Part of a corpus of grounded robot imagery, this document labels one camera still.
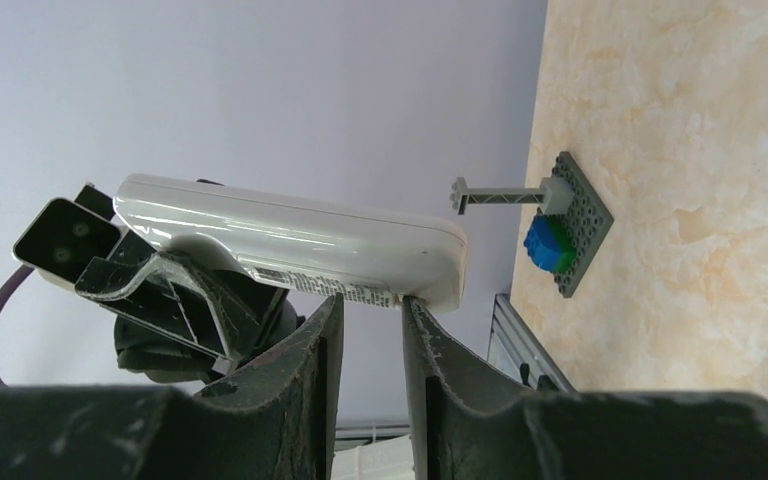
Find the marble tabletop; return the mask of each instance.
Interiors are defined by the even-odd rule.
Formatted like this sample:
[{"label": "marble tabletop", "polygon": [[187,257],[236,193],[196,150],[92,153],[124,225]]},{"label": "marble tabletop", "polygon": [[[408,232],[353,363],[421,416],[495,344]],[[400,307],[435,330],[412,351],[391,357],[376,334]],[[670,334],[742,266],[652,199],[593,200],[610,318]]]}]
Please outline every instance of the marble tabletop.
[{"label": "marble tabletop", "polygon": [[572,384],[768,398],[768,0],[550,0],[526,183],[562,150],[614,225],[511,301]]}]

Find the sticker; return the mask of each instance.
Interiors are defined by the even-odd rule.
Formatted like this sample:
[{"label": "sticker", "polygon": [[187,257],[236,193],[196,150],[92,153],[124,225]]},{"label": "sticker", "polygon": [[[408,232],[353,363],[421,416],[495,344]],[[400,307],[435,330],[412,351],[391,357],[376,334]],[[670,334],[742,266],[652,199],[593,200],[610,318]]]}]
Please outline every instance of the sticker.
[{"label": "sticker", "polygon": [[300,292],[312,293],[328,297],[335,293],[342,293],[346,300],[375,305],[377,307],[398,307],[398,296],[387,290],[364,285],[344,284],[333,278],[321,275],[312,277],[299,272],[279,272],[266,268],[252,268],[254,279],[270,283],[284,285],[285,288]]}]

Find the white wall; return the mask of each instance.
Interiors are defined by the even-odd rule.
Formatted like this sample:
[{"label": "white wall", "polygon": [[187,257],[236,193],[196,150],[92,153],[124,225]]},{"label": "white wall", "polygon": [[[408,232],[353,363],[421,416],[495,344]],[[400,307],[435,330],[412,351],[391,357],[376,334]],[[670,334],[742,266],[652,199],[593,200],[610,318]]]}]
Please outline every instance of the white wall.
[{"label": "white wall", "polygon": [[[455,176],[521,185],[545,0],[0,2],[0,284],[54,196],[147,172],[455,218]],[[519,210],[474,207],[463,307],[487,348]],[[309,313],[318,300],[292,297]],[[0,323],[9,384],[145,382],[113,318],[32,278]],[[407,412],[399,314],[346,312],[340,418]]]}]

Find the glossy white cover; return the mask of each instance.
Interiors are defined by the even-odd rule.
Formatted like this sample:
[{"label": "glossy white cover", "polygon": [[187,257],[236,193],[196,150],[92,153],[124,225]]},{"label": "glossy white cover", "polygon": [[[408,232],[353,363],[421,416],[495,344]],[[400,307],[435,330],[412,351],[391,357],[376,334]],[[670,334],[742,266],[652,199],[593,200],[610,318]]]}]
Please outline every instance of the glossy white cover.
[{"label": "glossy white cover", "polygon": [[292,272],[416,296],[435,312],[463,295],[466,235],[446,220],[150,175],[126,178],[114,207],[156,248],[263,283],[293,288],[258,276]]}]

